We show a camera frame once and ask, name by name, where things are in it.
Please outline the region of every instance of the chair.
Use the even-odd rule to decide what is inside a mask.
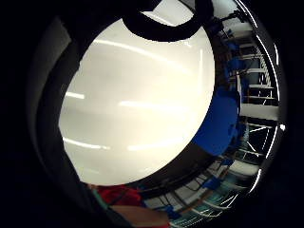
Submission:
[[[218,179],[216,177],[212,177],[208,181],[204,182],[201,187],[202,188],[208,188],[210,190],[216,190],[220,186],[221,179]]]
[[[233,51],[238,51],[239,50],[239,45],[236,42],[233,41],[225,41],[224,44]]]
[[[240,84],[241,84],[241,102],[244,103],[244,98],[247,96],[246,92],[249,89],[249,80],[248,79],[241,79],[240,80]]]
[[[225,160],[223,160],[223,161],[221,162],[220,165],[228,165],[228,166],[230,166],[230,165],[232,165],[233,163],[234,163],[234,161],[233,161],[232,159],[225,159]]]
[[[237,126],[235,128],[234,132],[234,138],[232,139],[232,142],[229,144],[230,149],[237,150],[241,146],[241,138],[245,135],[246,131],[246,124],[244,123],[237,123]]]
[[[227,66],[224,67],[224,76],[225,76],[226,82],[229,82],[230,72],[229,72],[229,69]]]
[[[227,67],[229,72],[233,70],[241,70],[246,68],[246,63],[243,60],[240,60],[238,57],[233,57],[231,60],[228,61]]]
[[[233,127],[238,121],[238,99],[237,92],[219,87],[192,142],[211,155],[222,154],[233,138]]]
[[[223,86],[220,86],[217,90],[217,95],[220,97],[227,97],[227,98],[232,98],[236,101],[237,107],[238,107],[238,112],[240,110],[240,97],[238,94],[237,89],[234,87],[231,87],[231,90],[226,90]]]
[[[165,205],[163,207],[155,208],[154,210],[166,212],[169,219],[179,219],[181,217],[180,213],[177,213],[177,212],[174,211],[174,208],[171,204]]]

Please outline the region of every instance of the blue chair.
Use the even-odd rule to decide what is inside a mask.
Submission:
[[[234,132],[234,138],[232,140],[232,143],[230,143],[230,148],[232,149],[238,149],[241,145],[240,138],[244,136],[246,131],[246,124],[243,123],[237,123],[237,127],[235,128]]]
[[[248,79],[242,79],[240,80],[241,83],[241,102],[244,103],[244,97],[245,97],[245,92],[249,89],[249,80]]]
[[[238,99],[237,92],[219,87],[192,142],[214,156],[225,152],[238,121]]]
[[[233,32],[232,32],[231,29],[228,29],[228,30],[226,31],[226,34],[227,34],[228,36],[230,36],[230,35],[233,35]]]
[[[163,207],[155,208],[155,210],[164,211],[168,215],[169,219],[179,219],[181,214],[174,211],[174,208],[171,204],[165,205]]]
[[[231,159],[225,159],[224,161],[222,161],[221,162],[221,164],[220,165],[232,165],[234,163],[234,161],[233,160],[231,160]]]
[[[227,67],[229,72],[233,70],[240,70],[246,68],[246,63],[243,60],[240,60],[238,57],[233,57],[231,60],[228,61]]]
[[[218,179],[216,177],[212,177],[208,181],[204,182],[201,187],[202,188],[208,188],[210,190],[216,190],[220,186],[221,179]]]
[[[229,82],[229,78],[230,78],[230,72],[227,66],[224,67],[224,77],[226,79],[227,82]]]
[[[226,42],[225,42],[225,45],[226,45],[230,50],[234,50],[234,51],[239,50],[239,45],[236,44],[235,42],[226,41]]]

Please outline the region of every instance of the red shirt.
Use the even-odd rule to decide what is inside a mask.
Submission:
[[[123,192],[124,195],[115,205],[130,205],[130,206],[143,206],[142,197],[138,190],[129,188],[125,185],[115,185],[115,186],[99,186],[98,193],[106,203],[111,203],[113,200],[119,198]],[[145,228],[169,228],[170,224],[163,226],[145,227]]]

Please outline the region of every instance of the person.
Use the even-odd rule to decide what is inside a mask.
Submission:
[[[124,184],[114,186],[97,186],[95,189],[111,209],[122,215],[132,226],[139,228],[169,228],[169,218],[163,211],[146,208],[137,189]]]

